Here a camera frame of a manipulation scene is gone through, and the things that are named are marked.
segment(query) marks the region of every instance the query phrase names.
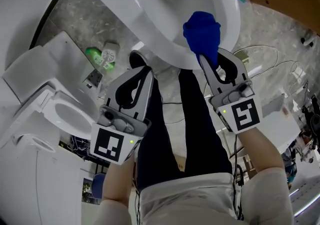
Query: gray tile floor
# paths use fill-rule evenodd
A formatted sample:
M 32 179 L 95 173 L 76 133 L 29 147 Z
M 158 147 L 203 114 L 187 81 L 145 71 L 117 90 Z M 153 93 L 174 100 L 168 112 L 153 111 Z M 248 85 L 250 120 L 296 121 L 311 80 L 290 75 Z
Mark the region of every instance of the gray tile floor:
M 288 62 L 253 79 L 253 87 L 260 95 L 262 104 L 268 103 L 273 97 L 285 93 L 285 102 L 294 114 L 300 126 L 299 116 L 302 117 L 301 107 L 310 103 L 310 97 L 320 91 L 319 65 L 320 45 L 319 37 L 315 46 L 305 47 L 300 43 L 306 28 L 292 18 L 271 10 L 269 8 L 251 4 L 239 3 L 241 12 L 241 30 L 234 51 L 251 46 L 267 45 L 279 50 L 279 61 Z M 116 57 L 115 68 L 103 78 L 104 89 L 108 88 L 110 81 L 123 74 L 130 68 L 129 53 L 139 39 L 100 1 L 100 0 L 59 0 L 49 16 L 37 41 L 44 45 L 61 31 L 66 31 L 79 48 L 84 52 L 87 47 L 102 49 L 105 42 L 116 42 L 120 45 L 120 52 Z M 146 46 L 140 50 L 153 68 L 158 81 L 164 102 L 179 102 L 180 90 L 178 83 L 179 69 L 170 66 L 155 56 Z M 261 66 L 259 72 L 272 67 L 277 60 L 274 49 L 260 47 L 247 50 L 249 56 L 248 71 Z M 301 74 L 299 82 L 291 70 L 299 67 L 305 74 Z M 194 72 L 202 89 L 205 88 L 206 79 L 201 70 Z M 308 91 L 299 90 L 308 80 Z M 209 87 L 204 95 L 211 94 Z M 213 124 L 217 130 L 223 124 L 211 110 Z M 182 105 L 166 104 L 163 114 L 167 123 L 173 152 L 186 156 L 185 123 Z

